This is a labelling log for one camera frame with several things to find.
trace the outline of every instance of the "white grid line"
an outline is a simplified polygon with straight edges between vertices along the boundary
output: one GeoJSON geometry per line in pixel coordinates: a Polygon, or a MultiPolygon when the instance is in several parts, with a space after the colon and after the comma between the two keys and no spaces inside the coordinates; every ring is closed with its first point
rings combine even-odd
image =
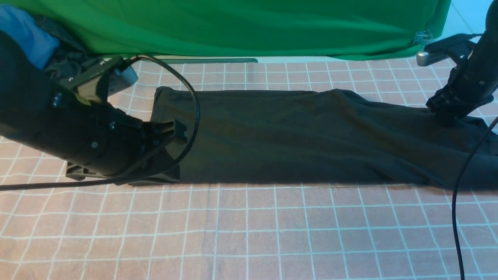
{"type": "MultiPolygon", "coordinates": [[[[218,184],[218,202],[217,205],[218,207],[220,206],[220,196],[221,196],[221,189],[220,185],[218,184]]],[[[220,210],[216,210],[216,225],[215,225],[215,248],[214,248],[214,259],[213,259],[213,275],[211,277],[212,280],[216,279],[216,258],[218,256],[218,227],[220,224],[220,210]]]]}
{"type": "MultiPolygon", "coordinates": [[[[308,211],[306,210],[306,197],[304,195],[304,188],[301,187],[301,195],[303,197],[303,208],[304,208],[304,221],[306,223],[306,236],[308,237],[308,248],[310,253],[313,252],[313,247],[311,246],[311,233],[310,233],[310,225],[308,223],[308,211]]],[[[311,274],[313,275],[313,279],[316,279],[315,274],[315,262],[313,261],[313,255],[310,254],[311,257],[311,274]]]]}
{"type": "Polygon", "coordinates": [[[278,226],[278,208],[277,208],[277,188],[273,185],[273,202],[275,203],[275,228],[277,235],[277,256],[278,256],[278,272],[280,274],[280,280],[282,280],[282,253],[280,250],[280,227],[278,226]]]}
{"type": "Polygon", "coordinates": [[[394,219],[396,221],[396,225],[397,225],[397,228],[398,228],[399,235],[401,236],[401,241],[403,242],[403,246],[406,249],[406,256],[408,258],[408,263],[410,264],[411,274],[413,276],[415,276],[415,270],[413,269],[413,263],[411,261],[410,251],[408,250],[408,245],[406,244],[405,238],[403,236],[403,232],[401,231],[401,226],[400,226],[399,220],[398,220],[398,214],[396,214],[396,211],[394,209],[394,205],[393,205],[393,202],[392,202],[391,194],[389,193],[389,190],[388,190],[387,186],[385,186],[385,187],[386,187],[385,188],[385,192],[387,193],[387,197],[389,198],[389,202],[390,202],[390,205],[391,205],[391,210],[392,210],[392,213],[394,215],[394,219]]]}
{"type": "MultiPolygon", "coordinates": [[[[334,192],[332,191],[332,188],[330,188],[329,190],[330,190],[330,199],[332,200],[332,206],[334,207],[333,211],[334,211],[334,218],[336,219],[336,226],[339,227],[339,219],[337,217],[336,202],[335,202],[335,199],[334,199],[334,192]]],[[[342,242],[342,233],[341,233],[340,230],[337,230],[337,234],[339,236],[339,243],[341,245],[341,251],[342,251],[342,255],[343,255],[344,270],[346,272],[346,278],[349,279],[348,264],[346,262],[346,250],[344,250],[344,243],[342,242]]]]}
{"type": "MultiPolygon", "coordinates": [[[[162,209],[162,201],[164,200],[164,195],[167,194],[167,192],[164,191],[164,187],[162,189],[163,189],[163,193],[161,194],[161,199],[159,201],[159,210],[162,209]]],[[[161,216],[161,214],[157,213],[156,227],[154,229],[154,235],[152,237],[152,247],[150,248],[150,254],[149,254],[149,267],[147,268],[147,279],[150,278],[150,272],[151,272],[151,269],[152,269],[152,256],[154,254],[155,242],[156,242],[156,239],[157,239],[157,236],[158,236],[157,230],[159,229],[159,217],[160,216],[161,216]]],[[[183,245],[182,255],[184,253],[185,253],[185,241],[184,241],[184,245],[183,245]]]]}
{"type": "Polygon", "coordinates": [[[185,219],[185,234],[183,235],[182,257],[181,257],[181,262],[180,262],[180,279],[183,279],[183,262],[185,260],[185,257],[184,257],[185,247],[187,247],[187,229],[188,229],[188,219],[190,216],[190,205],[192,203],[192,188],[193,188],[193,186],[190,187],[188,207],[187,207],[187,218],[185,219]]]}
{"type": "Polygon", "coordinates": [[[365,216],[365,222],[367,223],[367,230],[369,232],[369,237],[370,237],[370,242],[372,244],[372,247],[373,247],[373,250],[374,250],[374,254],[375,254],[375,262],[377,263],[377,269],[378,269],[378,274],[380,275],[380,277],[382,278],[382,270],[380,269],[380,262],[378,260],[378,252],[375,248],[375,242],[374,242],[374,238],[372,236],[372,230],[370,228],[370,222],[369,222],[369,219],[367,217],[367,211],[365,210],[365,204],[363,202],[363,198],[362,198],[362,192],[360,192],[360,188],[357,188],[357,191],[358,191],[358,195],[360,196],[360,202],[362,204],[362,209],[363,209],[363,215],[365,216]]]}
{"type": "MultiPolygon", "coordinates": [[[[425,222],[430,225],[431,223],[429,222],[429,218],[427,218],[427,213],[425,212],[425,208],[423,207],[423,203],[422,203],[422,200],[420,199],[420,195],[418,194],[418,191],[417,189],[415,188],[415,195],[417,196],[417,199],[418,201],[420,201],[420,204],[421,205],[421,208],[422,208],[422,213],[424,215],[424,218],[425,218],[425,222]]],[[[444,272],[445,274],[448,274],[448,268],[446,267],[446,264],[444,263],[444,259],[443,259],[443,254],[441,253],[441,250],[439,248],[439,245],[437,244],[437,241],[436,241],[436,237],[434,236],[434,232],[432,232],[432,229],[429,227],[429,231],[431,233],[431,237],[432,237],[432,242],[434,242],[434,245],[436,246],[437,248],[437,251],[439,253],[439,258],[441,260],[441,264],[443,265],[443,268],[444,268],[444,272]]]]}
{"type": "Polygon", "coordinates": [[[125,224],[124,224],[124,233],[123,233],[123,235],[122,235],[122,240],[121,240],[120,250],[119,250],[119,252],[118,252],[118,257],[117,257],[117,258],[116,258],[116,260],[115,260],[115,261],[116,261],[116,269],[115,269],[115,271],[114,271],[114,279],[116,279],[116,278],[118,277],[118,266],[119,266],[119,261],[120,261],[120,259],[122,259],[122,258],[121,258],[121,254],[122,254],[122,252],[123,252],[123,247],[125,246],[125,239],[126,239],[126,235],[125,235],[125,234],[126,234],[126,231],[128,230],[129,218],[130,218],[130,216],[131,216],[131,210],[132,210],[132,208],[133,208],[133,202],[135,201],[135,195],[136,195],[136,188],[133,190],[133,194],[131,195],[131,201],[130,201],[130,203],[129,203],[128,216],[127,216],[127,218],[126,218],[126,222],[125,222],[125,224]]]}

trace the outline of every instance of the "green screen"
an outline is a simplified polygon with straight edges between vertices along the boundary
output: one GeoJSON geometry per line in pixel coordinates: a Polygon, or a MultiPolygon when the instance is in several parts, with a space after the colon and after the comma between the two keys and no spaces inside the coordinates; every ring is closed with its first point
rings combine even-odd
{"type": "Polygon", "coordinates": [[[61,22],[93,53],[409,56],[451,0],[7,0],[61,22]]]}

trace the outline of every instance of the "black cable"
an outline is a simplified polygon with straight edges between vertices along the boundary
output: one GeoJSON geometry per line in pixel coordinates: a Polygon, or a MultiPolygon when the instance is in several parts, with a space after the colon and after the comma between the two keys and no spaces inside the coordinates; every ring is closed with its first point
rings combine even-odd
{"type": "MultiPolygon", "coordinates": [[[[143,178],[147,178],[150,176],[157,175],[159,173],[167,172],[170,169],[174,168],[177,166],[184,158],[185,156],[190,152],[190,149],[192,148],[192,145],[194,144],[195,138],[197,136],[197,131],[199,130],[199,122],[201,119],[201,106],[199,104],[199,98],[197,97],[197,93],[195,92],[194,88],[192,85],[180,74],[178,73],[175,69],[173,69],[171,66],[168,64],[162,62],[161,60],[146,55],[146,54],[139,54],[136,56],[133,56],[129,59],[126,60],[126,63],[129,65],[134,64],[135,62],[139,60],[149,60],[154,63],[157,63],[164,69],[168,70],[171,74],[173,74],[182,84],[188,89],[190,94],[192,95],[192,98],[194,100],[194,106],[195,106],[195,122],[194,122],[194,127],[192,128],[192,134],[190,135],[190,139],[187,142],[185,148],[183,151],[173,160],[170,166],[165,168],[161,172],[157,171],[151,171],[146,174],[142,175],[130,175],[130,176],[124,176],[124,177],[116,177],[116,178],[110,178],[110,179],[101,179],[101,180],[93,180],[93,181],[81,181],[81,182],[60,182],[60,183],[33,183],[33,184],[15,184],[15,185],[4,185],[0,186],[0,191],[8,191],[8,190],[30,190],[30,189],[44,189],[44,188],[67,188],[67,187],[89,187],[89,186],[96,186],[96,185],[106,185],[106,184],[126,184],[130,183],[133,181],[137,181],[143,178]]],[[[160,151],[163,149],[163,145],[158,145],[154,147],[157,151],[160,151]]]]}
{"type": "Polygon", "coordinates": [[[460,172],[458,173],[457,180],[455,181],[455,186],[453,188],[453,197],[451,200],[451,222],[453,224],[453,236],[455,238],[455,247],[457,248],[457,257],[458,257],[458,266],[460,268],[460,279],[465,280],[465,272],[464,272],[464,262],[462,259],[462,249],[460,248],[460,240],[458,238],[458,228],[457,228],[457,193],[458,193],[458,186],[460,185],[460,181],[462,180],[462,177],[465,173],[465,170],[467,169],[467,166],[469,165],[470,161],[476,154],[477,150],[479,149],[479,146],[484,142],[486,137],[491,133],[493,128],[497,125],[498,123],[498,117],[496,117],[493,122],[490,124],[486,132],[484,132],[484,135],[481,137],[479,142],[476,144],[476,146],[472,149],[471,153],[465,160],[464,165],[462,166],[462,169],[460,169],[460,172]]]}

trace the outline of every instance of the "blue cloth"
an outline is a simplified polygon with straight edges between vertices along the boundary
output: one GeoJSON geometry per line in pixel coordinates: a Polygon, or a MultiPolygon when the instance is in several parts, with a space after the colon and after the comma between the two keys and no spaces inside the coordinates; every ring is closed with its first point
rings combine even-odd
{"type": "Polygon", "coordinates": [[[50,36],[34,23],[23,10],[0,4],[0,30],[12,37],[38,69],[43,69],[59,47],[59,40],[50,36]]]}

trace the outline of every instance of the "folded garment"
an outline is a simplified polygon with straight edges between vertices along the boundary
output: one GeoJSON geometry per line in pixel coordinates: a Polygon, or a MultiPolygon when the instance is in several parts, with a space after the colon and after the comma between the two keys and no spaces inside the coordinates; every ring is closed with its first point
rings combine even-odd
{"type": "Polygon", "coordinates": [[[43,69],[59,47],[59,41],[39,28],[25,11],[0,4],[0,30],[16,41],[28,60],[43,69]]]}
{"type": "MultiPolygon", "coordinates": [[[[369,102],[348,90],[199,92],[201,121],[180,163],[182,183],[413,183],[452,188],[487,125],[443,128],[428,109],[369,102]]],[[[151,120],[192,128],[189,93],[160,87],[151,120]]],[[[169,146],[173,156],[184,146],[169,146]]],[[[498,136],[471,161],[462,188],[496,188],[498,136]]]]}

